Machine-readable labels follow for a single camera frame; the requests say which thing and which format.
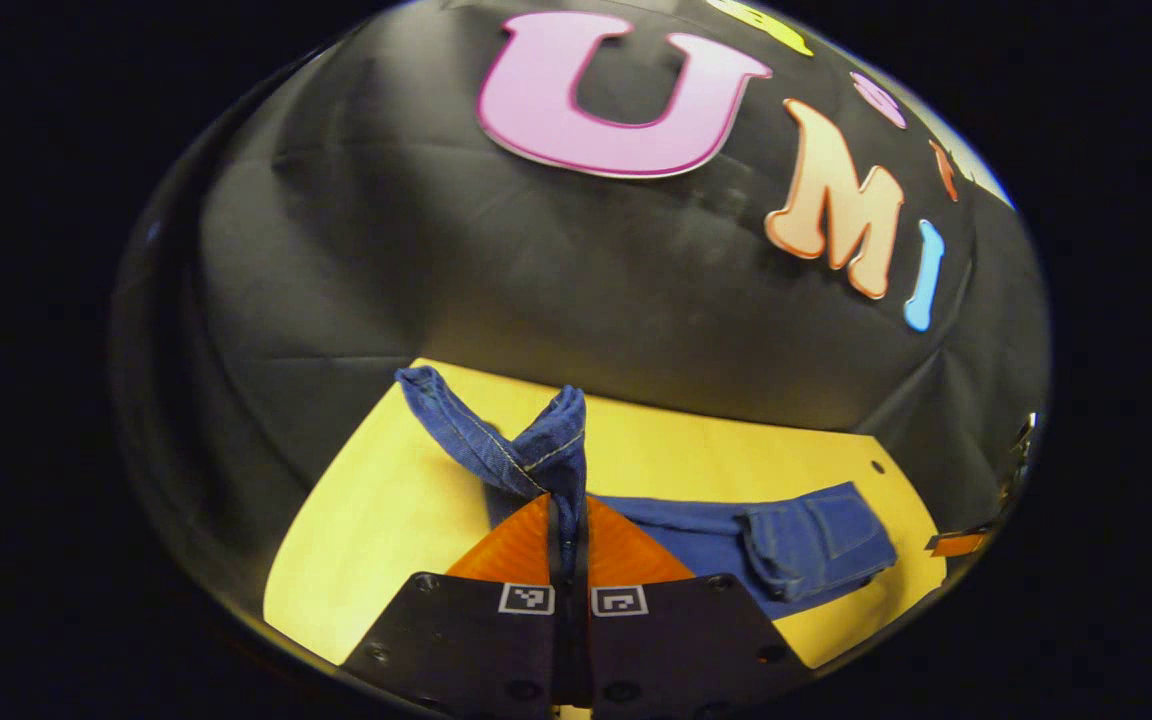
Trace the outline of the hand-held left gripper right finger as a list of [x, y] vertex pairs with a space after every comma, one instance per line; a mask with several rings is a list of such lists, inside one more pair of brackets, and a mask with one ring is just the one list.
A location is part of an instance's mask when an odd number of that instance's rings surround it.
[[690, 571], [596, 497], [586, 612], [579, 708], [744, 711], [814, 679], [735, 575]]

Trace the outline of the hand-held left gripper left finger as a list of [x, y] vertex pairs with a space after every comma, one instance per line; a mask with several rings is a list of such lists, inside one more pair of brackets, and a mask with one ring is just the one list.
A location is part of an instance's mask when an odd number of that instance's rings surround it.
[[575, 579], [544, 495], [444, 574], [406, 579], [342, 667], [438, 714], [553, 715], [575, 694], [573, 642]]

